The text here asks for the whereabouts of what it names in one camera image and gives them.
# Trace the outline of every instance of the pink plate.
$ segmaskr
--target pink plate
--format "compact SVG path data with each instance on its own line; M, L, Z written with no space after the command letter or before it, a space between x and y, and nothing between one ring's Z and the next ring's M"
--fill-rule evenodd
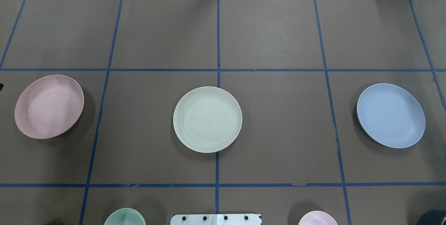
M81 86L68 76L34 81L20 95L14 116L22 133L48 139L65 133L79 119L84 105Z
M338 225L338 223L325 212L311 211L302 217L299 225Z

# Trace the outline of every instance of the black cup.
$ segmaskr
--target black cup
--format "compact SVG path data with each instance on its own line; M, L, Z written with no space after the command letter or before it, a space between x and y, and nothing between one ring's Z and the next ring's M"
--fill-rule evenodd
M446 225L446 210L431 210L425 213L418 225Z

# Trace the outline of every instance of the gray table surface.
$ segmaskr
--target gray table surface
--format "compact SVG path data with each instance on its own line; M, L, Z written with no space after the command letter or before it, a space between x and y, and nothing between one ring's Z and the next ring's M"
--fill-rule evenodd
M0 0L0 224L97 225L131 207L149 225L216 212L296 225L312 210L414 225L446 209L444 1ZM85 108L35 140L14 107L50 74L77 80ZM361 129L356 102L375 83L417 98L419 143L392 149ZM201 86L243 112L218 153L173 130Z

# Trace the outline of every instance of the white metal bracket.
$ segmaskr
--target white metal bracket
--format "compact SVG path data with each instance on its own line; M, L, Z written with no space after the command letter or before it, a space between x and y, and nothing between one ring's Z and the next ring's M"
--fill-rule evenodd
M260 214L174 215L170 225L262 225Z

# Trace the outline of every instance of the white plate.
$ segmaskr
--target white plate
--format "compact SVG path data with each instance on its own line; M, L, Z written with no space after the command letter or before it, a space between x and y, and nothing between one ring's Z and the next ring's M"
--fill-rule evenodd
M401 87L387 83L368 87L361 93L356 111L364 131L387 147L410 147L424 134L423 109Z
M20 95L14 116L17 127L35 139L48 139L69 130L84 105L80 85L68 76L50 75L34 81Z
M338 225L338 223L325 212L311 211L302 217L299 225Z
M174 129L183 144L197 152L213 153L229 146L242 127L236 99L218 87L188 92L174 111Z
M113 212L104 225L146 225L144 217L135 209L124 208Z

